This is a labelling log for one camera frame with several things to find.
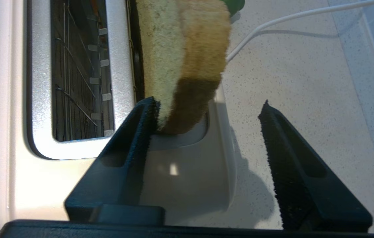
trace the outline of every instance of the white cable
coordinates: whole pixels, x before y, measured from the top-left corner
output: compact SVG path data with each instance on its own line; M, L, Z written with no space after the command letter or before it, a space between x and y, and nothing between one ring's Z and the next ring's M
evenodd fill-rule
M268 21L267 23L264 23L258 27L256 27L252 32L250 32L246 38L244 38L238 45L235 47L231 53L227 56L226 60L227 63L234 58L234 56L246 45L252 38L253 36L258 32L261 31L267 27L273 26L275 24L284 22L284 21L289 21L293 20L296 18L302 18L302 17L307 17L310 15L316 15L316 14L321 14L321 13L327 13L327 12L336 12L336 11L342 11L342 10L347 10L347 9L354 9L354 8L359 8L359 7L364 7L364 6L369 6L374 4L374 0L368 0L364 2L357 2L357 3L350 3L350 4L344 4L344 5L339 5L339 6L332 6L332 7L326 7L326 8L320 8L320 9L313 9L309 11L304 11L304 12L297 12L282 18L278 18L272 21Z

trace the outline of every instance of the toaster wire rack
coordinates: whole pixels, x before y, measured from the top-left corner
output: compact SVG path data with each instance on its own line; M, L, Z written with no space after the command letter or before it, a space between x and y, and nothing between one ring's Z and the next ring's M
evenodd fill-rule
M52 0L52 118L58 141L114 131L107 28L100 0Z

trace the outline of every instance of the toaster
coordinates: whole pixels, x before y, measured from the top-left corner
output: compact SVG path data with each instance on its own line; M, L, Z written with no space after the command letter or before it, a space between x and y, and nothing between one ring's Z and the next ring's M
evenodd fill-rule
M68 220L65 198L144 96L132 4L1 2L0 227ZM227 209L235 180L220 86L191 131L152 137L140 203L179 224Z

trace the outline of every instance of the white bread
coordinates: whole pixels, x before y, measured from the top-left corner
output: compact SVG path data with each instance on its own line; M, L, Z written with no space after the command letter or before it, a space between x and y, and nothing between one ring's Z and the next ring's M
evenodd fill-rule
M221 81L229 12L220 0L136 0L145 96L160 102L158 129L189 131Z

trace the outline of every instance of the countertop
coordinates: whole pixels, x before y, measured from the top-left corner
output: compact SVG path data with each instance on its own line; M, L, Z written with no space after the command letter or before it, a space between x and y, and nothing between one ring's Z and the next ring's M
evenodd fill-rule
M232 18L229 51L262 23L324 6L326 0L248 0ZM353 22L342 28L342 15L273 26L228 63L223 87L237 155L236 195L226 212L186 225L281 229L258 120L266 100L294 124L374 218L374 143L361 86L356 87L353 75L362 64L350 63L344 36L353 38L348 32Z

